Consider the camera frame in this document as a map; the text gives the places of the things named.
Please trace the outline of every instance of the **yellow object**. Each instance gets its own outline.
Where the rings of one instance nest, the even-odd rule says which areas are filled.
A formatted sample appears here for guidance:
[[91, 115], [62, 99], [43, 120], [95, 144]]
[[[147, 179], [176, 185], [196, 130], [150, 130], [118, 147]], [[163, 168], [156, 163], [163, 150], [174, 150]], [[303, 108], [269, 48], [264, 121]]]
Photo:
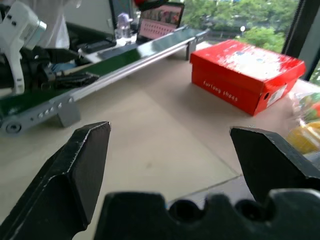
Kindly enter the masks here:
[[320, 150], [320, 121], [310, 122], [290, 131], [286, 140], [302, 154]]

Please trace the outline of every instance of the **conveyor belt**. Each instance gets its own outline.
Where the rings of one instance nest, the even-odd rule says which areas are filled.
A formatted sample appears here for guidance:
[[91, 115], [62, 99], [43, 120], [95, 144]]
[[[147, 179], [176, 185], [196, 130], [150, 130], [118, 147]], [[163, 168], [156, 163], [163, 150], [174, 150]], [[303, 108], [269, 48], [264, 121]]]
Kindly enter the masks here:
[[38, 91], [0, 100], [2, 134], [17, 136], [57, 115], [63, 127], [81, 119], [76, 101], [158, 60], [187, 48], [186, 59], [203, 42], [206, 32], [183, 28], [101, 62], [83, 68], [101, 77], [91, 85], [62, 91]]

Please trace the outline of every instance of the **plastic bag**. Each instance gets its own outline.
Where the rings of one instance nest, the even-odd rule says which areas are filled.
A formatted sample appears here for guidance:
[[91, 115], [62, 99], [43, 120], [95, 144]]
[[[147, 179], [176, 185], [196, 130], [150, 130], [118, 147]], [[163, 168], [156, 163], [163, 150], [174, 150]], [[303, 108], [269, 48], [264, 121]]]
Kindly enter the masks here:
[[304, 155], [320, 151], [320, 92], [292, 93], [294, 120], [286, 140]]

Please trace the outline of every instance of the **beige tabletop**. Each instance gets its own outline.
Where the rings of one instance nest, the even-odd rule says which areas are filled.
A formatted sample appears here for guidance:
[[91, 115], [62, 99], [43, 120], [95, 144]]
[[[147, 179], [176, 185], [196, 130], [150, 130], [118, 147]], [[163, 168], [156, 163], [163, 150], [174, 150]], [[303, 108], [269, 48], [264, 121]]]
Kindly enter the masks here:
[[[85, 124], [111, 121], [112, 130], [92, 224], [76, 240], [93, 237], [106, 193], [155, 191], [170, 201], [240, 175], [231, 126], [286, 133], [288, 97], [252, 117], [192, 85], [184, 57], [178, 52], [80, 100], [82, 119], [72, 127], [52, 119], [18, 138], [0, 137], [0, 222], [46, 159]], [[303, 81], [294, 87], [316, 90]]]

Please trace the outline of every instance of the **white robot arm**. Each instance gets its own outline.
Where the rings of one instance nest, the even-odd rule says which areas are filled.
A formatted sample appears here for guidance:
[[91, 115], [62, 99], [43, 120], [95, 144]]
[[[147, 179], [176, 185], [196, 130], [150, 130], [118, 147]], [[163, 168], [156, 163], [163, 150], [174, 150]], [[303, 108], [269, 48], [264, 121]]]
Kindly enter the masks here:
[[0, 23], [0, 51], [5, 54], [13, 76], [15, 95], [25, 91], [24, 75], [21, 68], [20, 49], [32, 50], [47, 25], [40, 21], [37, 15], [25, 4], [15, 1], [7, 15]]

